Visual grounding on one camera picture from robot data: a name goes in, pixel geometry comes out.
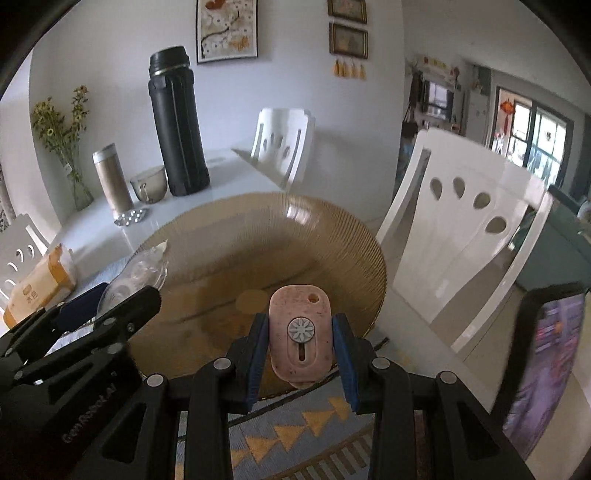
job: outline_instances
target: tablet screen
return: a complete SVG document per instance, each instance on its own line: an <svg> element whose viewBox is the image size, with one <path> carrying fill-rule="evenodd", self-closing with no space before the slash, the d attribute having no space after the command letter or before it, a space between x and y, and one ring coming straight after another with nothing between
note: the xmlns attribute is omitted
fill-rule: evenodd
<svg viewBox="0 0 591 480"><path fill-rule="evenodd" d="M584 294L545 303L538 313L535 338L503 430L526 459L548 426L566 382L584 319Z"/></svg>

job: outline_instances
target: red lantern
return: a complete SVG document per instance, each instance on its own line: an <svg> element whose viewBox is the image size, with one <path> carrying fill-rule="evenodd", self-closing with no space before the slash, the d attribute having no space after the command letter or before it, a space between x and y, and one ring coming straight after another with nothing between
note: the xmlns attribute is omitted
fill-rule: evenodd
<svg viewBox="0 0 591 480"><path fill-rule="evenodd" d="M509 117L515 113L515 105L513 105L509 100L505 100L501 104L501 110L506 114L505 128L503 129L503 132L506 135L507 130L509 130Z"/></svg>

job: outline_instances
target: thermos lid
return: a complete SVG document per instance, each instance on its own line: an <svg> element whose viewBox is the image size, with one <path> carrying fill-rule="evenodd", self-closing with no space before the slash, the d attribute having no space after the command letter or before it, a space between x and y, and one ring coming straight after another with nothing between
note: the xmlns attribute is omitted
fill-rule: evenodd
<svg viewBox="0 0 591 480"><path fill-rule="evenodd" d="M117 149L115 148L115 144L112 143L111 145L107 145L102 150L94 152L92 154L92 159L95 161L96 165L97 163L100 163L103 160L106 160L107 158L114 157L115 155L117 155Z"/></svg>
<svg viewBox="0 0 591 480"><path fill-rule="evenodd" d="M150 76L178 67L188 67L189 56L184 47L170 47L160 50L150 57Z"/></svg>

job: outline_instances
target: plastic bag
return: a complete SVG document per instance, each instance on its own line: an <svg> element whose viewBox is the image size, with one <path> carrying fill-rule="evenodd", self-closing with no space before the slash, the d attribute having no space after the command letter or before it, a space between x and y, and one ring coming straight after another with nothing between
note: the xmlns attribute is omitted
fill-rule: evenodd
<svg viewBox="0 0 591 480"><path fill-rule="evenodd" d="M100 298L96 317L99 318L146 286L158 290L166 280L168 262L164 259L166 242L134 255L123 271L109 284Z"/></svg>

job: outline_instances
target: blue gripper pad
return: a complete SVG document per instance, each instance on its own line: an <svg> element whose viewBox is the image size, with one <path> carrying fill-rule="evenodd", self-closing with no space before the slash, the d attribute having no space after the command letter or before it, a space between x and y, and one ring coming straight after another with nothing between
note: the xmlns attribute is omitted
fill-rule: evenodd
<svg viewBox="0 0 591 480"><path fill-rule="evenodd" d="M332 327L333 347L339 365L340 380L343 384L345 399L351 405L351 410L357 412L359 408L359 383L351 356L351 349L355 348L355 337L347 317L342 313L337 313L332 317Z"/></svg>
<svg viewBox="0 0 591 480"><path fill-rule="evenodd" d="M267 349L269 348L269 317L259 313L256 315L255 321L260 322L260 327L257 332L254 332L256 334L256 346L252 354L250 368L248 369L246 403L248 404L249 411L258 400L262 372L265 367L265 361L267 360Z"/></svg>

